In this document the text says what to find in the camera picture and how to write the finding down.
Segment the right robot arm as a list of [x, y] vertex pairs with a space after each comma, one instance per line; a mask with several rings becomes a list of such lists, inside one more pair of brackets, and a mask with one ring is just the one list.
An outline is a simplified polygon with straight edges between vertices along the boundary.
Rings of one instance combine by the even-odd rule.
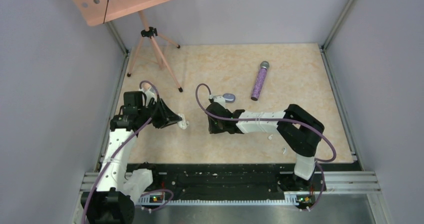
[[292, 177], [282, 181], [285, 191], [307, 191], [314, 182], [315, 154], [325, 126], [297, 104], [290, 104], [284, 111], [250, 112], [237, 109], [234, 112], [222, 104], [212, 102], [208, 111], [210, 134], [267, 133], [280, 135], [296, 153]]

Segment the lavender charging case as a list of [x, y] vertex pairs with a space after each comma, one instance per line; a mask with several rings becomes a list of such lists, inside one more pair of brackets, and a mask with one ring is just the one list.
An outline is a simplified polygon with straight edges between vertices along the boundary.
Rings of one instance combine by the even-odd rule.
[[222, 95], [226, 103], [234, 103], [236, 101], [236, 96], [232, 93], [224, 93]]

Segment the white oval charging case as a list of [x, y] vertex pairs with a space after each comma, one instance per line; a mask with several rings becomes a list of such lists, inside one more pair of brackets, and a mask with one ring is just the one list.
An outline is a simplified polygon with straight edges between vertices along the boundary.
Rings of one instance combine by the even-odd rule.
[[186, 120], [185, 115], [182, 113], [178, 113], [178, 116], [180, 117], [180, 121], [177, 122], [178, 127], [182, 130], [186, 130], [190, 125], [189, 121]]

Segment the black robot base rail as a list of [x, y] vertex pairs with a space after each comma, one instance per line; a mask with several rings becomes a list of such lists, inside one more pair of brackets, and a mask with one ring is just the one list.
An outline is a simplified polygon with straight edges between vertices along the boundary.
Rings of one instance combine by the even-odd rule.
[[309, 180], [296, 177], [293, 164], [158, 164], [130, 163], [125, 170], [148, 169], [153, 183], [148, 191], [168, 189], [175, 201], [283, 200], [289, 192], [302, 196], [326, 191], [322, 172]]

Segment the purple glitter microphone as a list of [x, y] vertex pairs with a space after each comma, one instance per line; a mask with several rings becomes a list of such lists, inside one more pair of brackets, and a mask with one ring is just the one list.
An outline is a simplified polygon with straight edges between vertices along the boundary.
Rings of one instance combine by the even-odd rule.
[[252, 88], [250, 98], [253, 101], [257, 101], [260, 97], [270, 63], [268, 61], [262, 61], [259, 65], [258, 73], [256, 75], [255, 83]]

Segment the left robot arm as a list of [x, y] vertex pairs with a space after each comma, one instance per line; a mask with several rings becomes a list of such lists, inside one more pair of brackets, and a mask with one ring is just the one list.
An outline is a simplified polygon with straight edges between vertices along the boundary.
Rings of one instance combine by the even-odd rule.
[[138, 134], [149, 124], [156, 129], [175, 124], [187, 128], [185, 116], [171, 111], [154, 91], [125, 92], [123, 105], [109, 124], [109, 143], [100, 172], [91, 190], [81, 196], [83, 224], [131, 224], [145, 190], [160, 186], [161, 178], [150, 169], [137, 169], [126, 176]]

